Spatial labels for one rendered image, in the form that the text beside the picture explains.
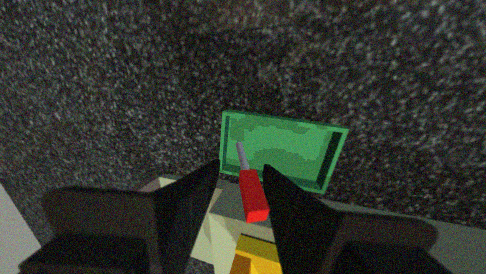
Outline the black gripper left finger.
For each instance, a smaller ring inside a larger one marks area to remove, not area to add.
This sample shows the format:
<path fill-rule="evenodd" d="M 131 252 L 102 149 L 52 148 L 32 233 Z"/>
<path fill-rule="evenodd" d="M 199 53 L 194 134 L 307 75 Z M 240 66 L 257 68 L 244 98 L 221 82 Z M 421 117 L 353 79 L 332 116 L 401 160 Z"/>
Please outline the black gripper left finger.
<path fill-rule="evenodd" d="M 62 233 L 140 237 L 151 274 L 183 274 L 216 188 L 220 159 L 151 192 L 62 187 L 46 192 L 42 209 Z"/>

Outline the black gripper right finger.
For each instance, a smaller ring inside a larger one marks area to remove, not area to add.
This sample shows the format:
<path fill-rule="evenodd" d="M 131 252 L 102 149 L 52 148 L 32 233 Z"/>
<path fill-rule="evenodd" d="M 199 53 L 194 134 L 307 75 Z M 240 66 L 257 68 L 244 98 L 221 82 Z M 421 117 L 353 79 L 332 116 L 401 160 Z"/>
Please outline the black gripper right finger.
<path fill-rule="evenodd" d="M 412 217 L 339 211 L 269 164 L 264 194 L 282 274 L 330 274 L 347 241 L 422 247 L 438 238 L 433 225 Z"/>

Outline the green tray floor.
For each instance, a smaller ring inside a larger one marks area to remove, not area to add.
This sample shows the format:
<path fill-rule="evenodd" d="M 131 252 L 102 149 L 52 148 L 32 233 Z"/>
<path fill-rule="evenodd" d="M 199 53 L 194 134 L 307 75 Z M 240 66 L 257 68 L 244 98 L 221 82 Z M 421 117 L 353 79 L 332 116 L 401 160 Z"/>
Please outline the green tray floor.
<path fill-rule="evenodd" d="M 242 142 L 249 168 L 269 164 L 283 175 L 316 181 L 333 131 L 230 116 L 226 164 L 240 166 Z"/>

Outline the red-headed stop pin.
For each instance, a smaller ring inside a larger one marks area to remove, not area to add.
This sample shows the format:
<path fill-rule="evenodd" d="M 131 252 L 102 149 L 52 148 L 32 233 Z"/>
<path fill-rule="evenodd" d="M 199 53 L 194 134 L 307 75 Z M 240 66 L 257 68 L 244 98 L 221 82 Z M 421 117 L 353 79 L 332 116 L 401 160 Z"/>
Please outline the red-headed stop pin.
<path fill-rule="evenodd" d="M 250 169 L 242 142 L 236 143 L 240 162 L 239 186 L 246 223 L 266 220 L 269 206 L 256 169 Z"/>

